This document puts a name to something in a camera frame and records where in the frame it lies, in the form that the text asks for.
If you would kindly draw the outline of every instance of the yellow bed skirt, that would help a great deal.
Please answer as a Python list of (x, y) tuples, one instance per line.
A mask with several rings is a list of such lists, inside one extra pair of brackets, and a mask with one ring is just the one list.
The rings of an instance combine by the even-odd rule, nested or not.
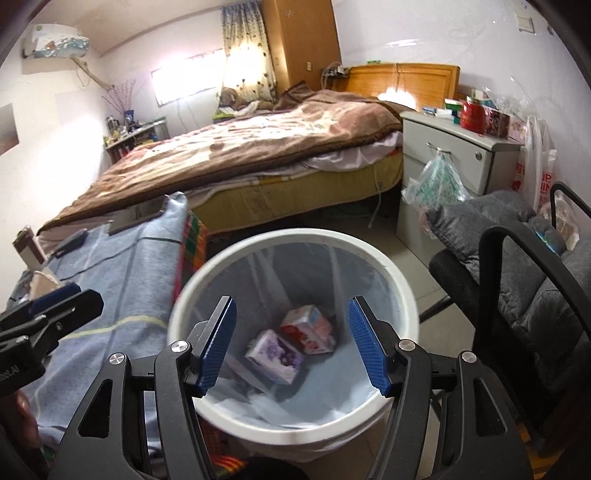
[(402, 180), (402, 151), (360, 170), (318, 171), (293, 180), (266, 177), (248, 185), (215, 193), (193, 212), (208, 235), (260, 225), (322, 207), (356, 202), (385, 192)]

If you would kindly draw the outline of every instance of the red jar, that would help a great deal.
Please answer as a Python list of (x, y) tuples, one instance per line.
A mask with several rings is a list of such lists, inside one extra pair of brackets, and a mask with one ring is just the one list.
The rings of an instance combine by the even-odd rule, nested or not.
[(476, 99), (467, 98), (462, 102), (460, 126), (477, 134), (484, 134), (486, 115), (484, 107)]

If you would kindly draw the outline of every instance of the drawer handle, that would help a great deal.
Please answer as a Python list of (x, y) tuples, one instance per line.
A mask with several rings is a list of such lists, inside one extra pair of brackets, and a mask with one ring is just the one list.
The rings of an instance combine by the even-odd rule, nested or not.
[(450, 152), (449, 150), (442, 150), (441, 148), (436, 147), (435, 145), (433, 145), (432, 143), (429, 143), (429, 142), (427, 142), (427, 146), (429, 148), (432, 148), (433, 150), (437, 150), (438, 152), (441, 152), (441, 153), (446, 153), (448, 155), (452, 154), (452, 152)]

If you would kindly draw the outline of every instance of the curtain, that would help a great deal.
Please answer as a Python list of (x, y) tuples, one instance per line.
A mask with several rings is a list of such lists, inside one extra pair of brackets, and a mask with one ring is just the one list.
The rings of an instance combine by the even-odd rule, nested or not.
[(246, 102), (274, 101), (275, 72), (259, 2), (222, 9), (226, 70), (222, 86)]

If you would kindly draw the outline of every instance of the black armrest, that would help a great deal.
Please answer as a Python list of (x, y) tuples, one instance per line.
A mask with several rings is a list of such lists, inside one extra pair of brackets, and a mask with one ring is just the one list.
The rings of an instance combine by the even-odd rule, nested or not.
[(556, 191), (560, 190), (563, 192), (569, 199), (573, 201), (573, 203), (579, 207), (585, 214), (591, 218), (591, 209), (589, 206), (583, 201), (581, 197), (579, 197), (571, 188), (567, 187), (561, 181), (557, 181), (552, 185), (550, 189), (550, 211), (552, 214), (552, 226), (556, 228)]
[(591, 339), (591, 301), (562, 263), (537, 235), (519, 222), (490, 227), (479, 244), (480, 290), (478, 319), (473, 349), (486, 345), (492, 328), (493, 313), (499, 303), (501, 287), (501, 266), (503, 262), (503, 240), (510, 237), (542, 269), (564, 296), (583, 330)]

